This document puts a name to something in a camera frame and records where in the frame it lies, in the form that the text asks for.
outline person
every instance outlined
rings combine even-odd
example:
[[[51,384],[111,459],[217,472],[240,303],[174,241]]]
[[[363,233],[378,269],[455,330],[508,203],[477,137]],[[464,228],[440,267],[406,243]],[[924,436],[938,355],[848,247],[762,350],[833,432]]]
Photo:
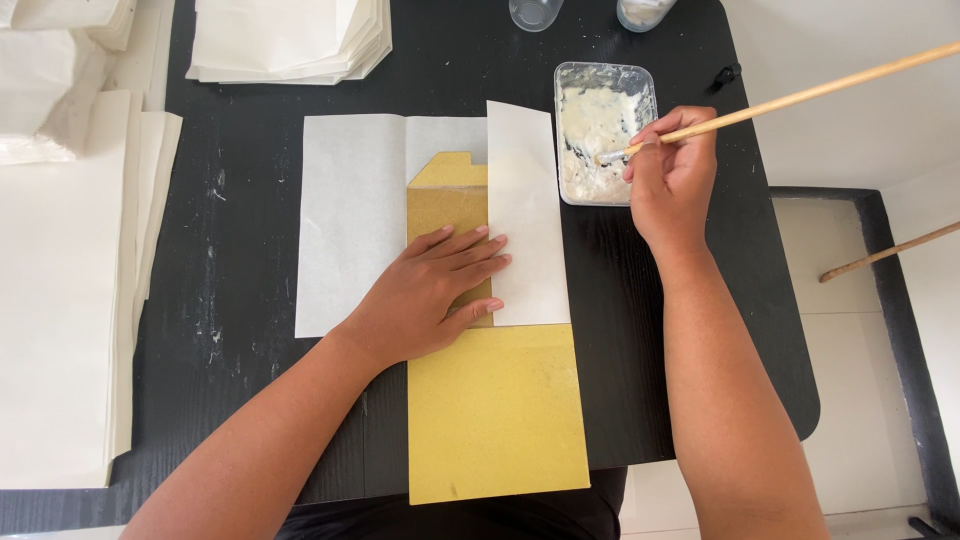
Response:
[[[713,118],[678,107],[645,127],[623,173],[636,229],[663,284],[663,338],[677,460],[701,537],[827,539],[804,452],[705,240],[716,133],[661,145]],[[503,308],[464,291],[510,263],[487,228],[417,238],[356,310],[217,428],[143,504],[124,540],[616,538],[625,469],[592,487],[411,506],[403,496],[291,506],[330,437],[387,367],[450,345]]]

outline wooden stick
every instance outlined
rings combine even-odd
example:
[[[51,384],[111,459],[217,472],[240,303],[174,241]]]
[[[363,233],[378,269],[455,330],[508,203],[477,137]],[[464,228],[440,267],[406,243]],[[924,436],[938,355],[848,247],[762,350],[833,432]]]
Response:
[[[820,277],[820,283],[826,283],[832,280],[833,278],[836,278],[840,274],[850,272],[851,270],[855,270],[861,266],[866,266],[871,262],[876,262],[882,258],[890,257],[893,254],[897,254],[903,250],[908,250],[914,246],[919,246],[920,244],[929,242],[934,238],[939,238],[944,234],[953,233],[954,231],[960,231],[960,221],[954,223],[953,225],[947,225],[942,229],[937,229],[933,233],[924,234],[919,238],[914,238],[909,242],[903,242],[902,244],[897,244],[896,246],[889,249],[885,249],[879,253],[874,253],[873,255],[864,257],[861,260],[855,260],[850,264],[844,264],[843,266],[834,268],[833,270],[830,270],[829,272],[827,272],[826,274]]]
[[[815,97],[820,97],[824,94],[829,94],[837,90],[842,90],[844,88],[849,88],[851,86],[859,85],[861,83],[866,83],[872,81],[873,79],[878,79],[880,77],[890,75],[891,73],[897,73],[909,67],[914,67],[922,63],[927,63],[929,61],[939,60],[941,58],[946,58],[951,55],[960,53],[960,41],[954,41],[953,43],[948,43],[946,45],[941,45],[935,49],[930,49],[929,51],[920,53],[919,55],[913,55],[912,57],[906,57],[898,61],[891,61],[890,63],[885,63],[884,65],[868,69],[866,71],[861,71],[859,73],[854,73],[844,77],[843,79],[837,79],[836,81],[831,81],[829,83],[823,83],[822,85],[814,86],[813,88],[808,88],[806,90],[801,90],[796,93],[792,93],[788,96],[775,99],[773,101],[768,101],[766,103],[761,103],[744,110],[738,110],[737,112],[731,112],[730,114],[724,114],[719,118],[714,118],[703,122],[701,124],[695,124],[688,128],[683,128],[676,132],[671,132],[660,136],[660,142],[663,144],[668,144],[671,142],[677,142],[680,139],[687,138],[689,136],[704,134],[706,132],[711,132],[717,128],[722,128],[724,126],[729,126],[737,122],[746,120],[748,118],[753,118],[754,116],[759,116],[765,112],[770,112],[771,110],[783,109],[784,107],[790,107],[791,105],[796,105],[808,99],[813,99]],[[635,144],[633,146],[628,146],[623,149],[624,156],[632,156],[639,151],[640,147],[643,146],[643,143]]]

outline yellow cardboard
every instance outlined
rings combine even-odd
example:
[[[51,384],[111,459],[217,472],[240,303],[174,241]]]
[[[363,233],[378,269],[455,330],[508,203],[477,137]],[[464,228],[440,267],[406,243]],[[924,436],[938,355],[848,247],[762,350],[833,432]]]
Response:
[[[589,487],[570,325],[464,332],[407,364],[410,504]]]
[[[453,225],[454,234],[487,223],[487,165],[470,164],[470,152],[440,152],[407,186],[407,243],[417,236]],[[492,296],[490,280],[457,297],[452,309]],[[474,328],[493,326],[487,314]]]

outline table surface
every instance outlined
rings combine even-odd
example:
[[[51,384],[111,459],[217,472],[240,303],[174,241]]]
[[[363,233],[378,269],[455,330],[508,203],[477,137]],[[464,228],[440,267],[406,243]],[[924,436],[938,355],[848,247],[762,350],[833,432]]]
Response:
[[[167,110],[183,129],[133,360],[133,450],[114,462],[109,489],[0,492],[0,533],[126,523],[208,434],[317,342],[293,337],[304,116],[484,116],[488,99],[552,111],[563,61],[645,67],[660,115],[679,104],[721,114],[748,106],[739,80],[704,93],[736,61],[719,0],[682,0],[647,34],[624,30],[613,0],[567,1],[538,34],[519,30],[506,4],[395,0],[395,50],[364,81],[218,86],[183,78],[194,13],[191,0],[178,0]],[[708,244],[806,438],[820,402],[753,124],[721,130],[717,158]],[[654,260],[628,209],[561,206],[590,467],[671,459]],[[406,421],[400,364],[350,411],[300,502],[405,492]]]

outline paintbrush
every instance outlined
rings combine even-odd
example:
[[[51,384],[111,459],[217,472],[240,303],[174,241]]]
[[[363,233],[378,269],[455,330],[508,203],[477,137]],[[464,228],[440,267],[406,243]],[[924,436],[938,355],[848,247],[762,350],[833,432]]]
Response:
[[[929,61],[939,60],[941,58],[948,57],[950,55],[955,55],[960,53],[960,41],[954,41],[953,43],[948,43],[942,45],[935,49],[930,49],[929,51],[920,53],[919,55],[913,55],[912,57],[906,57],[898,61],[892,61],[890,63],[885,63],[884,65],[868,69],[866,71],[861,71],[859,73],[854,73],[842,79],[837,79],[829,83],[823,83],[822,85],[814,86],[813,88],[808,88],[796,93],[792,93],[788,96],[775,99],[773,101],[768,101],[766,103],[756,105],[744,110],[738,110],[737,112],[731,112],[730,114],[725,114],[718,118],[708,120],[701,124],[694,124],[688,128],[683,128],[676,132],[671,132],[668,134],[663,134],[660,136],[660,142],[663,144],[668,144],[671,142],[677,142],[678,140],[687,138],[689,136],[704,134],[706,132],[712,132],[717,128],[722,128],[724,126],[729,126],[735,124],[742,120],[748,118],[753,118],[754,116],[760,116],[765,112],[770,112],[771,110],[783,109],[785,107],[790,107],[806,101],[808,99],[813,99],[815,97],[820,97],[843,88],[849,88],[850,86],[859,85],[861,83],[866,83],[872,81],[873,79],[879,79],[885,75],[890,75],[891,73],[897,73],[907,69],[908,67],[913,67],[915,65],[920,65],[922,63],[927,63]],[[643,143],[635,144],[633,146],[628,146],[623,150],[615,150],[613,152],[601,152],[593,157],[593,162],[598,166],[606,163],[612,163],[617,160],[622,160],[633,154],[636,154],[639,151],[640,147],[643,146]]]

